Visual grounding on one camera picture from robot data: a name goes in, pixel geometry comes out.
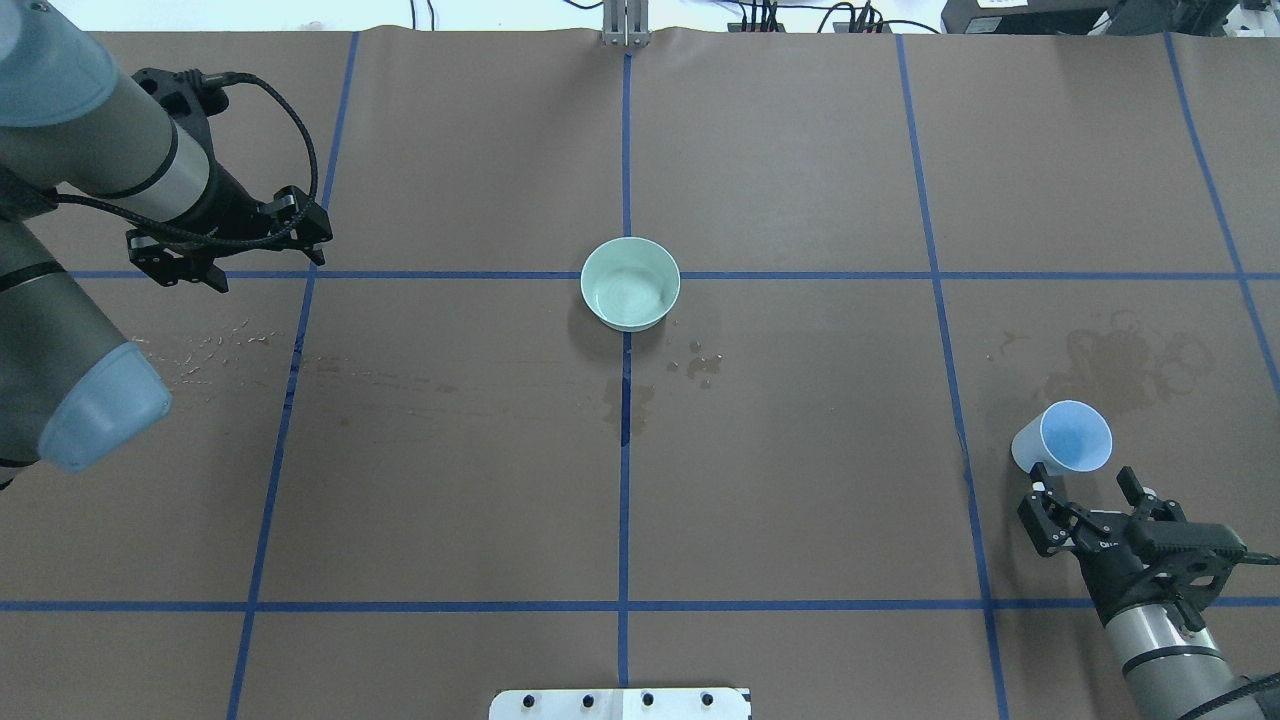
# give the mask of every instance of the white cup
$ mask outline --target white cup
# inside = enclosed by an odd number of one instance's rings
[[[1043,462],[1050,475],[1092,473],[1111,457],[1111,428],[1076,400],[1050,405],[1014,436],[1014,461],[1024,473]]]

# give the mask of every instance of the light blue cup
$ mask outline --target light blue cup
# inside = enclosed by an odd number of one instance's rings
[[[680,297],[680,268],[671,252],[643,237],[618,237],[582,265],[582,300],[605,325],[640,332],[658,324]]]
[[[1092,473],[1111,457],[1111,428],[1093,407],[1062,400],[1027,423],[1014,436],[1011,450],[1024,473],[1037,462],[1055,477]]]

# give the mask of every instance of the cable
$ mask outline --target cable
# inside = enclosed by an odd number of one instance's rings
[[[111,205],[110,202],[104,202],[102,200],[99,200],[96,197],[88,197],[86,195],[54,193],[50,195],[49,199],[52,200],[54,202],[67,202],[69,205],[84,205],[86,208],[93,208],[95,210],[101,210],[104,213],[110,213],[113,215],[124,218],[125,220],[133,223],[140,228],[146,228],[151,232],[163,233],[164,236],[168,236],[166,240],[173,238],[184,242],[195,242],[198,245],[252,250],[255,247],[262,247],[265,245],[270,245],[273,242],[289,237],[289,234],[293,232],[293,228],[298,227],[302,219],[306,218],[307,213],[311,211],[311,208],[315,206],[316,190],[320,186],[320,170],[316,167],[316,147],[315,143],[311,141],[311,133],[307,132],[307,127],[302,124],[302,118],[298,117],[298,114],[293,110],[293,108],[284,99],[284,96],[276,92],[274,87],[268,85],[265,79],[250,73],[221,73],[221,74],[225,78],[225,82],[221,85],[221,87],[229,87],[233,85],[242,85],[242,83],[256,85],[261,87],[268,95],[271,96],[273,100],[275,100],[280,105],[280,108],[284,109],[285,113],[288,113],[289,119],[293,120],[293,124],[298,127],[298,132],[302,133],[302,142],[306,143],[307,146],[307,165],[311,168],[311,184],[310,188],[307,190],[307,201],[303,202],[301,208],[298,208],[293,218],[289,219],[289,222],[284,223],[284,225],[279,231],[266,237],[260,237],[255,240],[227,240],[220,237],[210,237],[207,234],[193,233],[191,231],[186,231],[177,225],[170,225],[169,223],[161,223],[160,220],[154,220],[145,215],[140,215],[133,210],[125,210],[119,205]]]
[[[818,32],[822,32],[822,28],[827,27],[827,19],[831,18],[831,14],[835,13],[840,8],[849,8],[849,26],[852,27],[854,22],[856,22],[858,8],[854,8],[852,3],[836,3],[831,8],[827,8],[827,14],[823,15],[822,17],[822,22],[818,23]]]
[[[929,26],[927,26],[924,23],[918,23],[915,20],[881,20],[878,23],[872,23],[872,31],[870,32],[879,32],[879,28],[883,27],[883,26],[887,26],[887,24],[904,24],[904,26],[923,27],[924,29],[932,32],[933,35],[942,35],[937,29],[934,29],[934,28],[932,28],[932,27],[929,27]]]
[[[1266,678],[1258,678],[1257,680],[1240,685],[1229,693],[1222,693],[1216,698],[1192,710],[1187,715],[1183,715],[1178,720],[1196,720],[1196,717],[1208,715],[1210,712],[1213,712],[1215,710],[1222,707],[1224,705],[1230,705],[1238,700],[1243,700],[1252,694],[1257,694],[1274,685],[1280,685],[1280,673],[1276,673],[1274,675],[1267,675]]]

